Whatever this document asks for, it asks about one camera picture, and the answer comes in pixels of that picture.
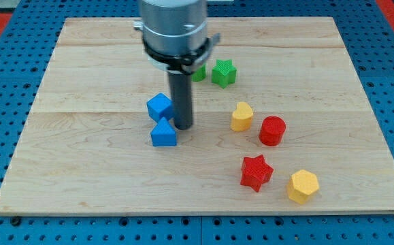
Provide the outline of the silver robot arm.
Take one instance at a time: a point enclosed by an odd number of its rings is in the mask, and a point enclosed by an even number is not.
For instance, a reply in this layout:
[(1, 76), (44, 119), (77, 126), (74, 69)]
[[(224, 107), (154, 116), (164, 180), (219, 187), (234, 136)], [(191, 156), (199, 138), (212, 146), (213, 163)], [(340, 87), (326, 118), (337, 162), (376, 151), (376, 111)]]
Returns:
[(139, 0), (141, 18), (133, 28), (142, 32), (152, 64), (172, 74), (191, 75), (209, 59), (220, 34), (208, 37), (204, 0)]

